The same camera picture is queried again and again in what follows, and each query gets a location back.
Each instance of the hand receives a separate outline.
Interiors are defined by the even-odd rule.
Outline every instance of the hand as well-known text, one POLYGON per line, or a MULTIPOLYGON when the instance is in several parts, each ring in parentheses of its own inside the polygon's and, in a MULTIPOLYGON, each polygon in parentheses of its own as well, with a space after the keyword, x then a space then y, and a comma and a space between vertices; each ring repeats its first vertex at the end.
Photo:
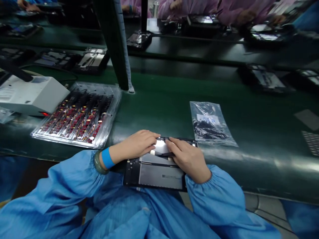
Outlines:
POLYGON ((237 24, 243 25, 254 20, 256 13, 251 10, 243 10, 237 17, 237 24))
POLYGON ((272 25, 280 25, 286 20, 286 17, 284 15, 277 15, 273 16, 272 19, 270 20, 270 23, 272 25))
POLYGON ((183 0, 176 0, 174 2, 171 3, 171 5, 169 6, 170 10, 181 10, 182 9, 182 4, 183 4, 183 0))
POLYGON ((172 137, 165 142, 168 149, 175 154, 175 157, 173 157, 175 163, 195 183, 207 182, 212 177, 212 173, 205 163, 204 155, 199 148, 172 137))
POLYGON ((37 5, 32 4, 27 6, 27 12, 41 12, 41 10, 37 5))
POLYGON ((129 5, 122 5, 122 12, 129 12, 130 6, 129 5))
POLYGON ((121 143, 112 145, 109 148, 109 153, 113 163, 117 164, 125 159, 138 158, 149 153, 152 149, 155 149, 154 144, 156 144, 156 138, 158 137, 160 137, 160 134, 149 130, 140 130, 121 143))
POLYGON ((26 0, 18 0, 17 4, 19 7, 21 7, 23 10, 26 10, 27 7, 30 5, 26 0))

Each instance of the blue wristband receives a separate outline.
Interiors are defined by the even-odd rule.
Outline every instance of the blue wristband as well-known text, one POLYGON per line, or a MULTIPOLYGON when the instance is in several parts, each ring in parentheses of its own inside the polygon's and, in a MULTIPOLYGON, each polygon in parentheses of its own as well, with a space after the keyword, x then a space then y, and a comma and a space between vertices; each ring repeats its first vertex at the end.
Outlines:
POLYGON ((102 161, 107 169, 110 169, 115 165, 111 159, 109 148, 102 151, 102 161))

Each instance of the plastic tray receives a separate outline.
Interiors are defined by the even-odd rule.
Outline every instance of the plastic tray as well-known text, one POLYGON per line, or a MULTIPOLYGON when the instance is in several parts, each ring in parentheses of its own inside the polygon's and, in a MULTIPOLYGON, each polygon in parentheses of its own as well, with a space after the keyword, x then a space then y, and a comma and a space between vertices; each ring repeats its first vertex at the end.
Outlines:
POLYGON ((70 91, 31 136, 85 148, 104 148, 121 100, 120 87, 76 82, 70 91))

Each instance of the right hand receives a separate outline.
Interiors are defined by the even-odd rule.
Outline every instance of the right hand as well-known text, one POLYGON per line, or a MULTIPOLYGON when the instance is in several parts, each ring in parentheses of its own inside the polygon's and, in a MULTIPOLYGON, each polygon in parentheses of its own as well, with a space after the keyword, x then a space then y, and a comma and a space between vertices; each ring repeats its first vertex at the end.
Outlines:
POLYGON ((176 0, 174 2, 171 3, 171 5, 169 6, 170 10, 181 10, 182 9, 182 4, 183 4, 183 0, 176 0))
POLYGON ((256 13, 251 10, 243 10, 237 17, 237 24, 243 25, 250 22, 256 18, 256 13))
POLYGON ((199 148, 172 137, 165 142, 168 149, 175 154, 175 157, 173 157, 175 163, 195 183, 205 183, 212 177, 212 173, 205 163, 204 155, 199 148))
POLYGON ((17 4, 20 8, 22 8, 23 10, 26 10, 27 7, 30 5, 26 0, 18 0, 17 4))

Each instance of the red indicator light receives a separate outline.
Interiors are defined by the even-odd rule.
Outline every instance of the red indicator light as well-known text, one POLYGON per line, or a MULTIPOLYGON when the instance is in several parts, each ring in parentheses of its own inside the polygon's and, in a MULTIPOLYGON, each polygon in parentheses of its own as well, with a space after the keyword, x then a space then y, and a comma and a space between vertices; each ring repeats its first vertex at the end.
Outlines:
POLYGON ((49 115, 50 115, 50 114, 47 113, 47 112, 39 112, 39 113, 43 114, 44 116, 49 116, 49 115))

